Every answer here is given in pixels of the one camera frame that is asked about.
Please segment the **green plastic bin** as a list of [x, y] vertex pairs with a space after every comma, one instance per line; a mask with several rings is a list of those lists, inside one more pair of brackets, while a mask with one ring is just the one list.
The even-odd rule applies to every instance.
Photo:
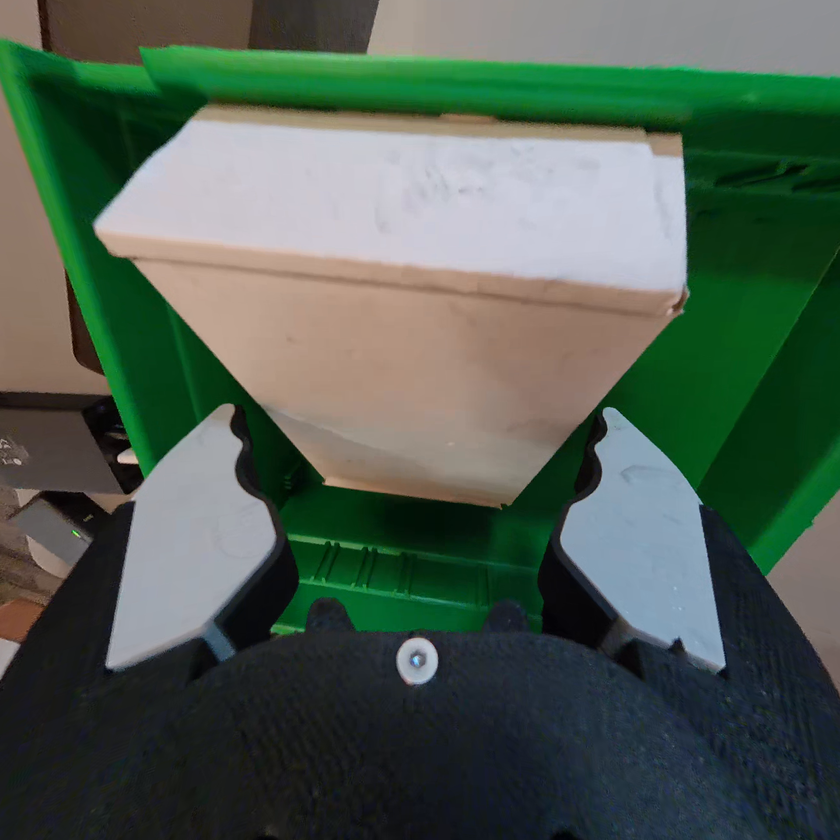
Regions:
[[689, 299], [605, 403], [662, 449], [768, 573], [838, 490], [838, 77], [173, 46], [142, 65], [3, 39], [2, 85], [92, 343], [145, 473], [242, 405], [301, 573], [364, 630], [471, 631], [537, 572], [586, 429], [501, 510], [325, 487], [152, 285], [93, 233], [145, 158], [213, 99], [679, 132]]

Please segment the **white cardboard mailer box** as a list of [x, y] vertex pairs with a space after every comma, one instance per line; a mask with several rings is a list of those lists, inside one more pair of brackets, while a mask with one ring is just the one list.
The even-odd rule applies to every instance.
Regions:
[[689, 295], [645, 129], [211, 104], [93, 230], [326, 485], [490, 508]]

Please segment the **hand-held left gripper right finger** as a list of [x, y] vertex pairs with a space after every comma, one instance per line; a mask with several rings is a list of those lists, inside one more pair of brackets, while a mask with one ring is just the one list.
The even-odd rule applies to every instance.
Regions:
[[542, 630], [618, 659], [635, 642], [727, 666], [701, 502], [615, 408], [596, 416], [539, 567]]

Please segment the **grey desk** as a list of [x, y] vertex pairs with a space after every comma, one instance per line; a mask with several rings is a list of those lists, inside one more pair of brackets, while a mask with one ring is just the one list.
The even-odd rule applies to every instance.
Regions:
[[[838, 70], [829, 2], [803, 24], [761, 24], [758, 2], [2, 2], [2, 36], [63, 56], [140, 60], [142, 46], [314, 48], [584, 65]], [[2, 392], [104, 395], [106, 378], [59, 268], [35, 182], [2, 100]]]

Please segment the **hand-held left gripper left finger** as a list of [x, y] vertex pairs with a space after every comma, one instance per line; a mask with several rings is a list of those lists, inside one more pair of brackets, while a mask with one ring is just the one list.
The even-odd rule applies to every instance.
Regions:
[[269, 641], [298, 586], [245, 409], [223, 404], [133, 497], [106, 667], [125, 671], [191, 642], [222, 663]]

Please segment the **dark grey box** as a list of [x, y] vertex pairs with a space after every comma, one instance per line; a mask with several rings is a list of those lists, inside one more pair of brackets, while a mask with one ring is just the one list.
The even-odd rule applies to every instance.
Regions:
[[143, 480], [111, 395], [1, 394], [1, 480], [17, 490], [133, 493]]

